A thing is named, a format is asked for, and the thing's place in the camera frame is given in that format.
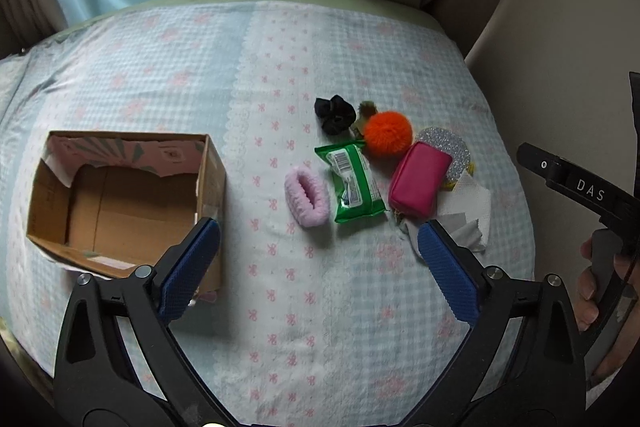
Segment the orange fluffy pompom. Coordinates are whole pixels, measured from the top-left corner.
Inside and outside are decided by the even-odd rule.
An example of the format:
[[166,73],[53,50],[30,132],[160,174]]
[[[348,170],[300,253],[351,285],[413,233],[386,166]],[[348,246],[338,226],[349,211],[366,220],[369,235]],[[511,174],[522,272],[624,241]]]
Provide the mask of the orange fluffy pompom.
[[371,156],[399,158],[409,150],[413,131],[410,121],[401,113],[376,113],[364,126],[363,139]]

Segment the silver glitter oval pad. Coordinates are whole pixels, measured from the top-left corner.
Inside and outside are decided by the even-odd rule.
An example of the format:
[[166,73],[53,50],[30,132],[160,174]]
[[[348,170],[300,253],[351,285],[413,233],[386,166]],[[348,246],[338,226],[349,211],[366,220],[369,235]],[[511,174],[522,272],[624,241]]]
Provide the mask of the silver glitter oval pad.
[[472,161],[469,147],[461,136],[451,130],[442,127],[423,128],[416,135],[416,142],[431,145],[451,157],[451,164],[445,174],[444,181],[442,181],[443,190],[451,191],[464,172],[473,176],[475,164]]

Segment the cardboard box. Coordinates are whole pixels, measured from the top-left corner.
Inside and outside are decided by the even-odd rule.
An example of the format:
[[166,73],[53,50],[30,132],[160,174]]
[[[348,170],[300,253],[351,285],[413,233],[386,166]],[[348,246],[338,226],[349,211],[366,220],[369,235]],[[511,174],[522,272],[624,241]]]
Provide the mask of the cardboard box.
[[202,218],[224,215],[226,169],[206,134],[52,131],[26,235],[104,277],[154,265]]

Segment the patterned bed sheet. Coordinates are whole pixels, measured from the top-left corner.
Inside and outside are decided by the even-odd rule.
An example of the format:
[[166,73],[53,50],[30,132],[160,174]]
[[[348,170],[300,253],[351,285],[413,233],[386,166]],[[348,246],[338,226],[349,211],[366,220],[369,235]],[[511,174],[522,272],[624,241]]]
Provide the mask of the patterned bed sheet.
[[391,213],[302,229],[293,166],[323,170],[314,101],[445,128],[491,196],[482,260],[534,274],[532,221],[489,106],[442,26],[371,0],[155,2],[1,63],[1,314],[45,372],[75,277],[26,235],[52,130],[205,133],[227,171],[222,287],[171,329],[243,423],[393,424],[465,334]]

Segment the olive green plush piece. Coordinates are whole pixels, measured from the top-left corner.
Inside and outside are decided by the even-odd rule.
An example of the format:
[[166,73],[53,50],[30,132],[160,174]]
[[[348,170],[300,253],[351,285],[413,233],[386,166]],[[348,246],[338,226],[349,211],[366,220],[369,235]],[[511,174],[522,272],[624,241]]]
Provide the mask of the olive green plush piece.
[[350,126],[352,135],[361,140],[364,135],[364,128],[367,127],[369,120],[378,113],[378,108],[372,101],[362,101],[357,109],[356,120]]

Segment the white tissue paper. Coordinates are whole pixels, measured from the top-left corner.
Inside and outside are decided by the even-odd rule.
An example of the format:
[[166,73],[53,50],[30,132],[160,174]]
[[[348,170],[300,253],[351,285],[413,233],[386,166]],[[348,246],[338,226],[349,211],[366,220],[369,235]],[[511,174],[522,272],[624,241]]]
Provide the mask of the white tissue paper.
[[418,231],[427,221],[435,220],[458,246],[474,254],[486,251],[491,218],[491,193],[466,170],[451,190],[441,190],[436,179],[409,188],[405,184],[399,198],[392,199],[394,210],[401,215],[401,228],[409,235],[418,253]]

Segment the green wet wipes pack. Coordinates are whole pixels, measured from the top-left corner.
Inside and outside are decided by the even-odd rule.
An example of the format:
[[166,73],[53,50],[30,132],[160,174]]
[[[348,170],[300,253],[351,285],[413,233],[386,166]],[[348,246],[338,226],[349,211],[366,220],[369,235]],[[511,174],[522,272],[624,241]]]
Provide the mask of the green wet wipes pack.
[[334,221],[373,218],[386,211],[361,140],[319,146],[314,153],[329,167],[336,196]]

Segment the pink fluffy scrunchie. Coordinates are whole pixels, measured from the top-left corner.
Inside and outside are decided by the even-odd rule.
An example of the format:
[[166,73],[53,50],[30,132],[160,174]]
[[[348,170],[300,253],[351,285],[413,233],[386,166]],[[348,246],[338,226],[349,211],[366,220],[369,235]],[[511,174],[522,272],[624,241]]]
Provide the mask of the pink fluffy scrunchie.
[[329,219],[329,194],[317,173],[293,167],[284,179],[285,199],[294,220],[303,228],[317,228]]

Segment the magenta pouch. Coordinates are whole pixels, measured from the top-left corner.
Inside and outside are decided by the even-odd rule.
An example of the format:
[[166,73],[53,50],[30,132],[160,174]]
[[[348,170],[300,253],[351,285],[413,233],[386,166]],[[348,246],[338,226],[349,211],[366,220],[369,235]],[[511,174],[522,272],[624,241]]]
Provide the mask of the magenta pouch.
[[401,215],[428,219],[434,213],[437,193],[452,157],[423,142],[416,142],[396,168],[388,201]]

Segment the black scrunchie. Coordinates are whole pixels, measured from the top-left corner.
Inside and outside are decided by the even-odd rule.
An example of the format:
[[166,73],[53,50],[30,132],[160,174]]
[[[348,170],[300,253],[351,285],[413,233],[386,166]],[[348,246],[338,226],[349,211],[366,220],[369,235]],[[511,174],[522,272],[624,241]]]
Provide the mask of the black scrunchie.
[[337,94],[332,98],[316,98],[314,113],[321,122],[323,132],[331,136],[348,131],[357,119],[354,106]]

